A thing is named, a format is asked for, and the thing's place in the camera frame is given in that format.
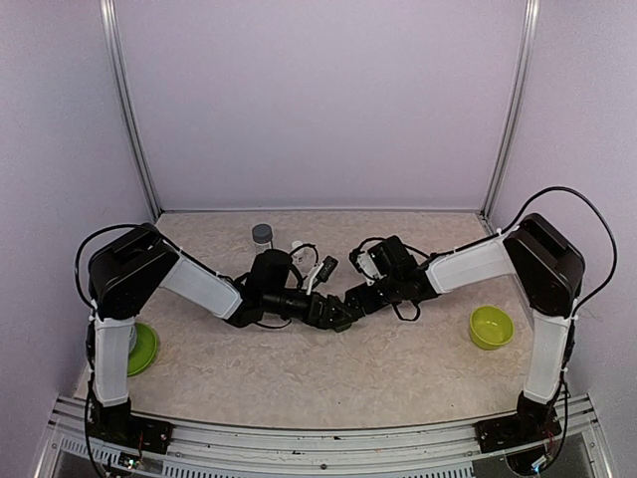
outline jar lid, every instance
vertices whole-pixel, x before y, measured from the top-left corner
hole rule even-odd
[[[269,224],[257,224],[252,228],[252,240],[257,244],[268,244],[272,241],[272,227]]]

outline table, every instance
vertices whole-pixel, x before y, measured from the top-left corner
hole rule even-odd
[[[431,252],[485,234],[469,213],[179,213],[162,215],[157,225],[206,265],[236,277],[250,269],[250,231],[260,222],[272,225],[278,248],[308,241],[322,257],[338,259],[318,290],[341,297],[361,282],[347,254],[366,237],[397,234]],[[516,325],[513,341],[498,351],[482,351],[469,337],[469,317],[482,305],[502,308]],[[532,331],[513,280],[469,286],[421,307],[416,323],[400,322],[388,309],[342,334],[299,322],[279,331],[240,330],[157,291],[138,320],[157,331],[159,352],[150,369],[128,380],[133,409],[210,423],[305,429],[424,424],[514,409],[531,359]],[[85,393],[81,382],[78,395]]]

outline bowl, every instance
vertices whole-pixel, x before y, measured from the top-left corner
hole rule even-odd
[[[508,344],[514,337],[514,321],[506,312],[493,306],[476,309],[469,321],[471,340],[485,351],[494,351]]]

